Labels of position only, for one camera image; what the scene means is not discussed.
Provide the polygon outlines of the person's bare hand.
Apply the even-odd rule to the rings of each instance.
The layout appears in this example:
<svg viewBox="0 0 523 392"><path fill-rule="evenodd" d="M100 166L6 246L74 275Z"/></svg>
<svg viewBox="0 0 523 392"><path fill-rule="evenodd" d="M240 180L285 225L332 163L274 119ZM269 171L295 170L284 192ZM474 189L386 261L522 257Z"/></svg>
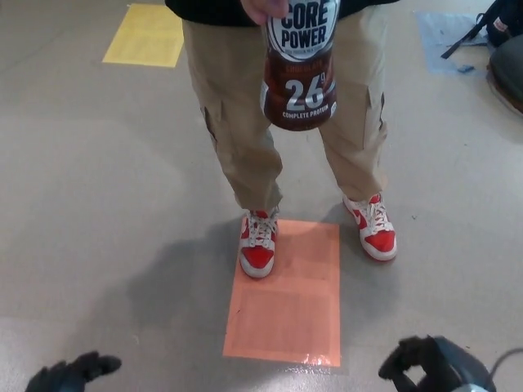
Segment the person's bare hand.
<svg viewBox="0 0 523 392"><path fill-rule="evenodd" d="M245 13L257 25L270 18L282 19L288 14L288 0L241 0Z"/></svg>

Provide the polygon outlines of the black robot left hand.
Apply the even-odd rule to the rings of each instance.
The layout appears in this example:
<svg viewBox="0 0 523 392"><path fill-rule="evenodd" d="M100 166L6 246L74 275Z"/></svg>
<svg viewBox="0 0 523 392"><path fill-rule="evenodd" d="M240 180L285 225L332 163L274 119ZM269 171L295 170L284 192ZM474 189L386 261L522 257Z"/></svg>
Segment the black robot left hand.
<svg viewBox="0 0 523 392"><path fill-rule="evenodd" d="M89 382L108 376L121 366L122 361L116 356L87 352L72 362L42 367L30 378L25 392L83 392Z"/></svg>

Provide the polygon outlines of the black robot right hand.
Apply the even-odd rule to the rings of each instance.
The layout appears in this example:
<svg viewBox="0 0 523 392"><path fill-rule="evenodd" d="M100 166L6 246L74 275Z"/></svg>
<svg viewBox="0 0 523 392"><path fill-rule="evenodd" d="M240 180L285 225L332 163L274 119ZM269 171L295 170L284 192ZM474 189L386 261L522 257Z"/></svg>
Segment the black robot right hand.
<svg viewBox="0 0 523 392"><path fill-rule="evenodd" d="M379 368L399 392L496 391L489 370L474 355L443 336L411 336Z"/></svg>

